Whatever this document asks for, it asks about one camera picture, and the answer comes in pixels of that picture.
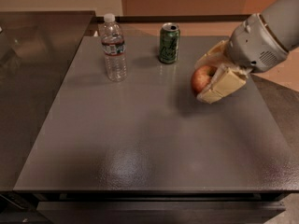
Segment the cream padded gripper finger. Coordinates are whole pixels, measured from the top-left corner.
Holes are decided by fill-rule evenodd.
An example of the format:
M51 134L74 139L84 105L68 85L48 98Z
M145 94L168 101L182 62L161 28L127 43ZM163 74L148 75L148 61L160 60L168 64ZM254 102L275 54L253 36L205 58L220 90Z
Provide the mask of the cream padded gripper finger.
M217 43L195 63L194 68L198 69L204 65L214 66L217 68L221 67L222 65L226 67L232 67L233 63L226 53L227 45L227 40L222 40Z
M239 66L220 65L211 82L196 96L204 103L212 104L238 91L249 78L249 70Z

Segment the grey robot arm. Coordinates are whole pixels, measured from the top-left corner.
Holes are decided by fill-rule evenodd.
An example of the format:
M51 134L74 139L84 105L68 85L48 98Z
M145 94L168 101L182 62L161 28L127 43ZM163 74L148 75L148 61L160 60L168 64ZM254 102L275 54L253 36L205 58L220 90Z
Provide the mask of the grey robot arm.
M195 64L192 90L212 104L242 88L251 73L284 62L299 46L299 0L277 0L249 16Z

